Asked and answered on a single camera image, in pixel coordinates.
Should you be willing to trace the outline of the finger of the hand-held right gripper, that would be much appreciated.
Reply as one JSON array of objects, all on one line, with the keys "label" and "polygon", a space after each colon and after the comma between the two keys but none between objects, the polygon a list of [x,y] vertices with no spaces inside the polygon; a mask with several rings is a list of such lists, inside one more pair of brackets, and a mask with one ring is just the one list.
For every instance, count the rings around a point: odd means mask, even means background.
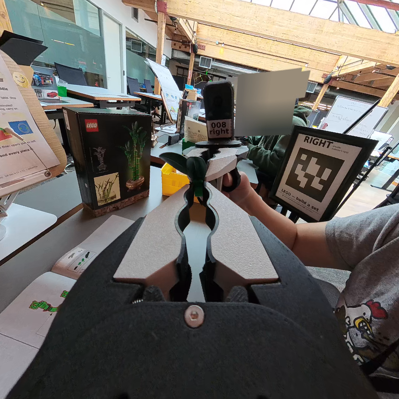
[{"label": "finger of the hand-held right gripper", "polygon": [[217,150],[215,148],[198,148],[190,147],[183,151],[183,156],[185,158],[189,157],[200,157],[205,161],[207,166],[215,164],[215,154]]},{"label": "finger of the hand-held right gripper", "polygon": [[237,167],[240,160],[247,159],[248,147],[219,148],[209,160],[205,181],[210,182],[222,177]]}]

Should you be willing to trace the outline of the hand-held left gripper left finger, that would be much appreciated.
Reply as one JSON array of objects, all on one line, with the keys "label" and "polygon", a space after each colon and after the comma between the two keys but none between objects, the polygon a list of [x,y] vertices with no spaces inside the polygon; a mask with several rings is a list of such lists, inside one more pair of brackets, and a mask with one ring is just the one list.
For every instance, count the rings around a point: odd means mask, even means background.
[{"label": "hand-held left gripper left finger", "polygon": [[190,223],[190,185],[144,218],[113,278],[157,286],[167,300],[186,302],[192,281],[184,230]]}]

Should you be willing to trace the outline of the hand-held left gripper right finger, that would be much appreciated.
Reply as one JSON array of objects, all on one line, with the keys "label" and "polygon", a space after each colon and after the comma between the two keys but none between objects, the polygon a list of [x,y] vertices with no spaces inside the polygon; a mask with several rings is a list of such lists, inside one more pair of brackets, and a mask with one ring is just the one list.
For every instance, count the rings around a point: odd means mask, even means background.
[{"label": "hand-held left gripper right finger", "polygon": [[235,286],[276,283],[278,274],[251,218],[206,183],[206,262],[200,273],[206,302],[223,301]]}]

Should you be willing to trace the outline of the dark green lego leaf assembly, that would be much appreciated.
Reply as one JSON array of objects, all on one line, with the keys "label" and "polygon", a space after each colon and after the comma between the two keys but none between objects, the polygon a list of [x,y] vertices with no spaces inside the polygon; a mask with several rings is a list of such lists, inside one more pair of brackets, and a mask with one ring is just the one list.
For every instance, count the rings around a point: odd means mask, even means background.
[{"label": "dark green lego leaf assembly", "polygon": [[190,181],[190,189],[195,197],[202,198],[204,196],[207,168],[202,157],[186,158],[182,154],[173,152],[164,152],[159,157],[176,170],[186,174]]}]

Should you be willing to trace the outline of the person's right forearm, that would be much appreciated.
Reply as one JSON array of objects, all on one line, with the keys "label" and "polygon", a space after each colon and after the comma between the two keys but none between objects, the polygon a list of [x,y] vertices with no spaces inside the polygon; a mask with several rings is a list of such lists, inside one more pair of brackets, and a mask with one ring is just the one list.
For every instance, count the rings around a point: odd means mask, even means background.
[{"label": "person's right forearm", "polygon": [[305,266],[350,270],[339,263],[328,247],[327,222],[295,224],[269,207],[253,189],[244,204],[247,213],[261,221]]}]

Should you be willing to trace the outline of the black lego car box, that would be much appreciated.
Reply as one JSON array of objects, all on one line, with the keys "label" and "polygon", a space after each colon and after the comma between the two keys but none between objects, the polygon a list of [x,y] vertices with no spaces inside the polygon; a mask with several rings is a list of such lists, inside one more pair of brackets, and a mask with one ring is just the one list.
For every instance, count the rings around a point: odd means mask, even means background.
[{"label": "black lego car box", "polygon": [[179,100],[179,107],[177,113],[176,132],[179,133],[180,140],[184,137],[184,121],[185,117],[189,117],[198,121],[201,109],[200,101],[193,101],[187,99]]}]

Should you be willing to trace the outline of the black lego bamboo box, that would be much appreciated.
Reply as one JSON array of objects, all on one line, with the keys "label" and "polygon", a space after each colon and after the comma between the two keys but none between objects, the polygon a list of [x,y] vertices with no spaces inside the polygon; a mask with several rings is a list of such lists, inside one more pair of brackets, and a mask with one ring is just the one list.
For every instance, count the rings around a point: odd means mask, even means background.
[{"label": "black lego bamboo box", "polygon": [[63,107],[83,207],[94,217],[149,196],[151,116],[135,110]]}]

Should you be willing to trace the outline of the white lego instruction booklet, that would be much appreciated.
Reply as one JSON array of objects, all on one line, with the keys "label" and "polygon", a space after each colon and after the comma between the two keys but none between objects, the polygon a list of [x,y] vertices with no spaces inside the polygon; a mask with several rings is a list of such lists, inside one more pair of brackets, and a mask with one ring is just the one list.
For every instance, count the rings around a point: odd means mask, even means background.
[{"label": "white lego instruction booklet", "polygon": [[0,397],[5,398],[30,365],[75,281],[97,255],[134,221],[110,216],[20,293],[0,315]]}]

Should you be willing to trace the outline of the blue lego car box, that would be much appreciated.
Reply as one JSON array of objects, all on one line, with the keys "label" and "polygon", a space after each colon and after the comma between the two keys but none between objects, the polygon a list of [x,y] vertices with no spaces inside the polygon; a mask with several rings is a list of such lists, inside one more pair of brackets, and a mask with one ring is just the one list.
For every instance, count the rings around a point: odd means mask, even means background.
[{"label": "blue lego car box", "polygon": [[53,74],[33,71],[32,86],[40,88],[56,87],[56,80]]}]

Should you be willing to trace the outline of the person's right hand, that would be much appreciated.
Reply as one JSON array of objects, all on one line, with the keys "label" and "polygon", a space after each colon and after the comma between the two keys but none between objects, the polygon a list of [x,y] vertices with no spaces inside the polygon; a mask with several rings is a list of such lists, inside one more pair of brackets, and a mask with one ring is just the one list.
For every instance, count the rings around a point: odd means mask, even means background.
[{"label": "person's right hand", "polygon": [[229,192],[227,191],[227,188],[231,188],[233,184],[232,172],[223,176],[222,194],[242,208],[242,210],[250,216],[258,217],[262,212],[265,212],[266,209],[270,210],[270,207],[268,207],[268,205],[252,188],[247,175],[244,172],[239,172],[239,175],[241,178],[239,185]]}]

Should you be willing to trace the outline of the open paper booklet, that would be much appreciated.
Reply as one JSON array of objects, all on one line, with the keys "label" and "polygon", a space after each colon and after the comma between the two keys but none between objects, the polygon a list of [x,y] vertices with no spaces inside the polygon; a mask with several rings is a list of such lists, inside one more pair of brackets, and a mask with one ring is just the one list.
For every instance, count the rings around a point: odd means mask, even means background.
[{"label": "open paper booklet", "polygon": [[185,116],[184,140],[191,143],[208,141],[206,123]]}]

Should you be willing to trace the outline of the yellow plastic bin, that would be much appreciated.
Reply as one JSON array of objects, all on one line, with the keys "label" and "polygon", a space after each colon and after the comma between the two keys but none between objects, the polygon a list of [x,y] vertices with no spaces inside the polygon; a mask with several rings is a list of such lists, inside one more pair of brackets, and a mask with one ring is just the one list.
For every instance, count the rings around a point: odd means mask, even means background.
[{"label": "yellow plastic bin", "polygon": [[[172,196],[177,191],[179,191],[185,185],[190,183],[188,177],[185,174],[177,173],[176,169],[171,165],[165,163],[161,168],[161,178],[162,178],[162,195]],[[174,208],[175,200],[172,200],[171,205],[160,204],[158,208],[161,210],[157,211],[158,216],[161,216],[161,220],[169,225],[174,225],[175,216],[178,210],[184,205],[181,202],[181,196],[178,195],[177,205],[179,208]],[[193,205],[189,209],[189,216],[191,221],[200,222],[205,224],[206,208],[199,204],[196,196],[193,197]]]}]

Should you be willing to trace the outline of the white flipchart sheet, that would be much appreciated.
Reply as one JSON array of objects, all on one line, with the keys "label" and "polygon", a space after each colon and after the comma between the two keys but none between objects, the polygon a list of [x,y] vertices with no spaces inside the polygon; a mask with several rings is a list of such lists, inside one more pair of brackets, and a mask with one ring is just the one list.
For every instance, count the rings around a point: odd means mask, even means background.
[{"label": "white flipchart sheet", "polygon": [[149,58],[146,58],[146,63],[157,78],[161,89],[161,97],[169,120],[171,122],[177,122],[179,101],[182,96],[171,72],[167,67],[162,66]]}]

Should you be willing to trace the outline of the black framed marker sign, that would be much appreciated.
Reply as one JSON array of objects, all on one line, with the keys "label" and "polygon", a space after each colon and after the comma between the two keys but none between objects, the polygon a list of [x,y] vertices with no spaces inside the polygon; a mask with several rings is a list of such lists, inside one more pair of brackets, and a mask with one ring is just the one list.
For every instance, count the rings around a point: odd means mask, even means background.
[{"label": "black framed marker sign", "polygon": [[306,222],[326,222],[378,141],[295,126],[269,197]]}]

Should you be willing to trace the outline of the wooden topped office desk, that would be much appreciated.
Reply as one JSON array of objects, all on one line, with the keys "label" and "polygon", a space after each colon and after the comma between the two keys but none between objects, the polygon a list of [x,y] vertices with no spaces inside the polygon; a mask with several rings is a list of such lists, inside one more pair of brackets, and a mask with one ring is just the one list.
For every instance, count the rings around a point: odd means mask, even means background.
[{"label": "wooden topped office desk", "polygon": [[39,102],[44,110],[54,111],[63,107],[133,107],[136,102],[141,102],[141,98],[101,87],[67,84],[67,97],[61,97],[59,100],[39,99]]}]

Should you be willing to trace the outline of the white board stand base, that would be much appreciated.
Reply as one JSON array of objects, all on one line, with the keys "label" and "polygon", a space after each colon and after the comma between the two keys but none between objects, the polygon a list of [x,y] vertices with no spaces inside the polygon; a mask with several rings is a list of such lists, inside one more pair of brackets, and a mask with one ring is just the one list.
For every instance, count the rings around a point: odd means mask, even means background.
[{"label": "white board stand base", "polygon": [[31,241],[57,222],[57,216],[14,203],[17,192],[1,197],[0,259]]}]

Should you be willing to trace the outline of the person's grey printed t-shirt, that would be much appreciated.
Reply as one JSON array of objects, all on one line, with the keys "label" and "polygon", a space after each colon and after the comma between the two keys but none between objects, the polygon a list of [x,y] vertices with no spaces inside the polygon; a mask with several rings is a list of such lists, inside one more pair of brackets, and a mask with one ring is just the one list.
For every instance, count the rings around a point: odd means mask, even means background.
[{"label": "person's grey printed t-shirt", "polygon": [[351,271],[336,307],[346,345],[359,366],[380,365],[380,398],[398,398],[399,205],[327,223],[326,241],[338,265]]}]

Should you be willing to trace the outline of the white whiteboard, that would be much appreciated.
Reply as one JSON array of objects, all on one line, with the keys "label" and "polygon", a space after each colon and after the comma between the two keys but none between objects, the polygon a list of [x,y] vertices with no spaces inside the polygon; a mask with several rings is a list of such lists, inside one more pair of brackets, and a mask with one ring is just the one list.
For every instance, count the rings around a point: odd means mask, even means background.
[{"label": "white whiteboard", "polygon": [[[323,121],[321,121],[318,128],[329,132],[343,133],[371,106],[372,104],[367,102],[337,96],[332,108]],[[356,137],[369,138],[387,111],[387,107],[376,106],[372,112],[360,121],[348,134]]]}]

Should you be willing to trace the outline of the black office chair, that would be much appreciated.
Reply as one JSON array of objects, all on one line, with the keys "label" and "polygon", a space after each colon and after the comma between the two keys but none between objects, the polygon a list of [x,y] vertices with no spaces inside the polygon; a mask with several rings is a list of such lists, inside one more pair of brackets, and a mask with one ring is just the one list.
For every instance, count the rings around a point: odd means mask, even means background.
[{"label": "black office chair", "polygon": [[68,84],[80,86],[88,85],[82,69],[65,66],[57,62],[55,62],[54,65],[57,70],[59,79],[67,82]]}]

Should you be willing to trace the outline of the black angular cover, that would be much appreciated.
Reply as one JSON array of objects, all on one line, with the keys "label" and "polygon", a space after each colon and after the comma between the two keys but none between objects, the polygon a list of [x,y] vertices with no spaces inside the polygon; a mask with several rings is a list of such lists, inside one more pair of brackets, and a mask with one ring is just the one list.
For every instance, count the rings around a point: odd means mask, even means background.
[{"label": "black angular cover", "polygon": [[18,65],[30,66],[47,46],[41,40],[25,37],[4,30],[0,37],[0,50],[11,57]]}]

